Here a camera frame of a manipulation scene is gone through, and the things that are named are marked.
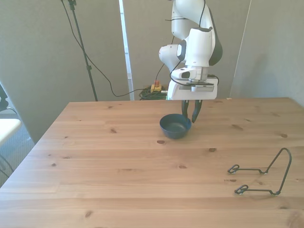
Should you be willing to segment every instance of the power cable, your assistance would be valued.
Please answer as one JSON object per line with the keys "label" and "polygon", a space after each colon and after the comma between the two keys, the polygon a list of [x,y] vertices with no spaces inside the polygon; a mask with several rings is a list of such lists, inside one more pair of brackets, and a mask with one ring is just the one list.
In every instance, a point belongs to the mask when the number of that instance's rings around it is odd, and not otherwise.
{"label": "power cable", "polygon": [[112,83],[111,83],[111,81],[110,81],[110,80],[107,78],[107,76],[106,76],[106,75],[105,75],[105,74],[104,74],[104,73],[103,73],[103,72],[94,64],[94,62],[90,59],[90,57],[87,55],[87,53],[85,52],[85,50],[82,48],[81,44],[79,43],[78,39],[76,38],[75,33],[74,33],[74,30],[73,30],[73,27],[72,27],[72,23],[71,23],[70,17],[69,17],[69,15],[68,15],[68,13],[67,13],[67,9],[66,9],[66,6],[65,6],[63,0],[61,0],[61,3],[62,3],[62,5],[63,5],[63,7],[64,7],[64,9],[65,9],[66,16],[67,16],[68,22],[69,22],[69,24],[70,24],[70,27],[71,27],[71,31],[72,31],[73,37],[75,38],[76,42],[78,43],[78,45],[79,45],[80,48],[82,49],[83,53],[86,55],[87,59],[92,63],[92,65],[93,65],[93,66],[94,66],[94,67],[95,67],[95,68],[96,68],[96,69],[105,77],[105,79],[109,82],[112,94],[113,94],[114,96],[116,96],[116,97],[121,97],[121,96],[126,96],[126,95],[128,95],[128,94],[131,94],[131,93],[133,93],[133,92],[135,92],[135,91],[138,91],[138,90],[144,90],[144,89],[135,89],[135,90],[133,90],[133,91],[131,91],[131,92],[129,92],[129,93],[126,93],[126,94],[124,94],[124,95],[116,95],[116,94],[114,93],[113,88],[112,88]]}
{"label": "power cable", "polygon": [[199,22],[201,23],[201,19],[203,17],[203,14],[204,14],[204,11],[205,11],[205,6],[206,6],[206,0],[204,0],[204,8],[203,8],[203,11],[201,13],[201,16],[200,16],[200,19],[199,19]]}
{"label": "power cable", "polygon": [[157,75],[156,75],[156,78],[155,78],[155,82],[154,82],[154,88],[153,88],[153,91],[152,93],[154,92],[154,89],[155,89],[155,86],[156,86],[156,80],[157,80],[157,77],[159,75],[159,73],[161,72],[162,68],[165,66],[165,64],[162,65],[162,67],[160,68],[160,70],[158,71]]}

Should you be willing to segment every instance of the dark blue bowl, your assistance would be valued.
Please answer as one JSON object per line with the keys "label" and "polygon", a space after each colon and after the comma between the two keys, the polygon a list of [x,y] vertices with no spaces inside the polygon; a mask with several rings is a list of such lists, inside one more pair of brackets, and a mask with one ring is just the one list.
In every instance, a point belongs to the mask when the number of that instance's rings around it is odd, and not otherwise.
{"label": "dark blue bowl", "polygon": [[170,114],[160,120],[160,126],[168,138],[180,139],[191,128],[191,121],[181,114]]}

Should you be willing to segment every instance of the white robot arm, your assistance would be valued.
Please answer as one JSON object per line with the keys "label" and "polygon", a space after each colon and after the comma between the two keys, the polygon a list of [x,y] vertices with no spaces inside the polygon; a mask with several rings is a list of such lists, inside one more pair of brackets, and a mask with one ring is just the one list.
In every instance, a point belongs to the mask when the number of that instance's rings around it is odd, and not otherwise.
{"label": "white robot arm", "polygon": [[[182,42],[163,46],[159,52],[160,60],[171,72],[168,98],[182,100],[182,112],[186,117],[189,100],[196,100],[192,115],[192,122],[195,122],[202,100],[217,96],[218,80],[208,77],[208,68],[221,59],[222,46],[204,0],[174,0],[171,29]],[[185,63],[185,67],[176,69],[180,62]]]}

